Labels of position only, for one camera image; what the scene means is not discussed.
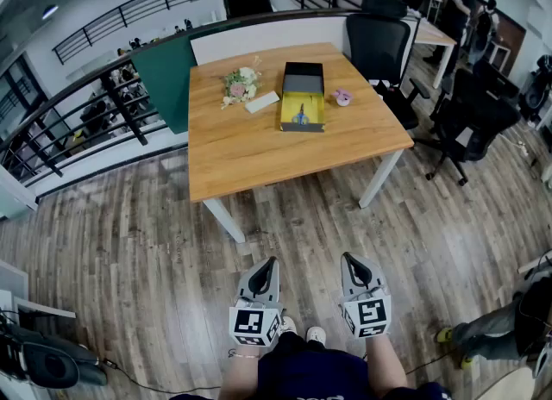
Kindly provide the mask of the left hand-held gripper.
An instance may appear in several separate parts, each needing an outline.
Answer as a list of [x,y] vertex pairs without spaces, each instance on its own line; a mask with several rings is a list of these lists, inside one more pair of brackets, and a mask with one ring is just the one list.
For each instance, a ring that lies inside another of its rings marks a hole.
[[279,261],[265,259],[245,272],[235,305],[229,308],[229,335],[238,345],[270,347],[282,326]]

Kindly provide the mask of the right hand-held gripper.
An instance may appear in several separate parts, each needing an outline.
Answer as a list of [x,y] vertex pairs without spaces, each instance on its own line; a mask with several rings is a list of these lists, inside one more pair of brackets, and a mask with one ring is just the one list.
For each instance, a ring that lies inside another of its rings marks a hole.
[[392,321],[392,300],[388,295],[351,300],[366,291],[386,288],[380,267],[372,260],[346,252],[341,257],[342,317],[355,339],[386,334]]

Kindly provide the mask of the black gift box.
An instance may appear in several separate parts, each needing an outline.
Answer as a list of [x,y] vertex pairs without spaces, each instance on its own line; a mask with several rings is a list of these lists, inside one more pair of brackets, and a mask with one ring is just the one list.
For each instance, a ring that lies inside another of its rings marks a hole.
[[[292,122],[301,104],[304,105],[304,113],[310,119],[309,124],[305,126]],[[321,63],[285,64],[279,125],[283,132],[324,132],[324,79]]]

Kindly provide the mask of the person's left forearm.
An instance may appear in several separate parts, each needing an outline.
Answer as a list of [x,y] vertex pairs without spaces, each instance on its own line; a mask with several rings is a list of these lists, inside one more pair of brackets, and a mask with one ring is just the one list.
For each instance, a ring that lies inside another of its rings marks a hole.
[[229,359],[217,400],[248,400],[255,394],[260,355],[260,347],[237,347]]

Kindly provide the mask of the person's right forearm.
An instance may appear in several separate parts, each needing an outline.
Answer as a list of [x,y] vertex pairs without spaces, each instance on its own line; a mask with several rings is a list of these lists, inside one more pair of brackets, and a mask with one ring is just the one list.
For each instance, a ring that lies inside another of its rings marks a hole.
[[408,380],[387,334],[366,338],[368,381],[378,397],[397,388],[406,388]]

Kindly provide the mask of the white table leg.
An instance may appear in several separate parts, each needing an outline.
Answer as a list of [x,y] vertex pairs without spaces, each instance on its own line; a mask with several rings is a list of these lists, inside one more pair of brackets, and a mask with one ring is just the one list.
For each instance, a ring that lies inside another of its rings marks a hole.
[[244,243],[245,235],[219,198],[204,200],[204,205],[236,243]]
[[390,172],[397,164],[398,160],[403,154],[403,151],[403,149],[400,149],[394,152],[382,154],[380,156],[381,161],[376,170],[376,173],[373,175],[369,185],[364,190],[358,202],[361,209],[366,208],[373,201],[375,196],[378,194],[380,188],[388,178]]

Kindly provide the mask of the person's dark shirt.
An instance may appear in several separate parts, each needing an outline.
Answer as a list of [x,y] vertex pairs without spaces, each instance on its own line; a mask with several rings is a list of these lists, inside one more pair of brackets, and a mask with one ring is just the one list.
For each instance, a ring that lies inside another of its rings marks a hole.
[[378,397],[368,381],[367,358],[329,349],[298,334],[279,336],[260,356],[258,387],[248,400],[452,400],[437,382],[397,388]]

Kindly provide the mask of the white rectangular block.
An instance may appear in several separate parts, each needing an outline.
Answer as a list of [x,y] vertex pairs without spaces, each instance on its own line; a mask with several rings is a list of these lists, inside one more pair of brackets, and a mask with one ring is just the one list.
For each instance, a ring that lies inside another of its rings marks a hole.
[[261,97],[255,98],[253,101],[247,102],[245,104],[245,109],[253,114],[278,101],[278,94],[275,91],[271,91]]

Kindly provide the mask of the artificial flower bouquet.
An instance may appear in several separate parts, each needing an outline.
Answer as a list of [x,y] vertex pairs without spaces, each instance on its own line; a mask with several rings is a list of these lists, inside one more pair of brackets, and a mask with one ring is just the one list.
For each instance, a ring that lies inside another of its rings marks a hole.
[[256,96],[261,86],[261,73],[258,71],[260,63],[261,58],[256,55],[250,66],[240,67],[223,77],[224,96],[221,109],[237,103],[246,103]]

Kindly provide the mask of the black floor device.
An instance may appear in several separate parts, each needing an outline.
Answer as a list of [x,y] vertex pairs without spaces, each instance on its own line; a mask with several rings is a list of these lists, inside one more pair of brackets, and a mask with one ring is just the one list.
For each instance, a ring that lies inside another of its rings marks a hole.
[[87,347],[16,324],[0,326],[0,374],[47,389],[108,384],[99,357]]

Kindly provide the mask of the green divider panel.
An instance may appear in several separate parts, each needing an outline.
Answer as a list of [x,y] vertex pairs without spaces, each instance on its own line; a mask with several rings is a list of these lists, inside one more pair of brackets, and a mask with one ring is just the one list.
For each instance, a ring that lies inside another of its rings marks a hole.
[[187,34],[133,52],[131,60],[150,102],[174,134],[188,131],[190,70],[197,65]]

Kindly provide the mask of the black mesh office chair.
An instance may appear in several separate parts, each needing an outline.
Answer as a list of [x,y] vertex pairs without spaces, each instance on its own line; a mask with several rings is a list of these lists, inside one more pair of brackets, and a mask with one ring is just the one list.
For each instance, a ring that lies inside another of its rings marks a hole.
[[406,130],[418,126],[413,109],[417,97],[428,99],[427,87],[411,78],[412,91],[405,96],[400,90],[404,77],[403,60],[410,56],[407,49],[411,34],[416,31],[407,24],[407,6],[397,0],[363,0],[361,11],[349,15],[346,30],[350,44],[350,62],[368,81],[386,80],[387,90],[376,90]]

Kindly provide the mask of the white cabinet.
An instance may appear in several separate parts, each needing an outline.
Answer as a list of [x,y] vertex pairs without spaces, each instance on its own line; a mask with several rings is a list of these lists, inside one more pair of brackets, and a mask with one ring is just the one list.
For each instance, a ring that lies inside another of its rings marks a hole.
[[75,319],[72,311],[56,309],[28,299],[28,274],[0,260],[0,319],[19,324],[21,317],[45,315]]

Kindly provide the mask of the white divider panel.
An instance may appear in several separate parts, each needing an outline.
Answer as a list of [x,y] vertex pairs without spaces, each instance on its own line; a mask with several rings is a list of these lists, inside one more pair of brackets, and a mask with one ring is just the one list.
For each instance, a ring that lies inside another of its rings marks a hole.
[[209,34],[191,40],[198,64],[274,48],[332,43],[350,56],[345,16],[324,16],[266,22]]

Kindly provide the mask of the wooden desk with white legs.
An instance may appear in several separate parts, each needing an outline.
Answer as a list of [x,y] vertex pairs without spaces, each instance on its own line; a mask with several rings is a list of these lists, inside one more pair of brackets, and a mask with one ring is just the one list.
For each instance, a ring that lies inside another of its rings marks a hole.
[[422,18],[419,22],[417,35],[415,37],[416,44],[432,45],[443,49],[442,58],[434,78],[432,87],[437,89],[442,82],[442,78],[449,64],[450,56],[455,48],[456,41],[443,33],[435,25]]

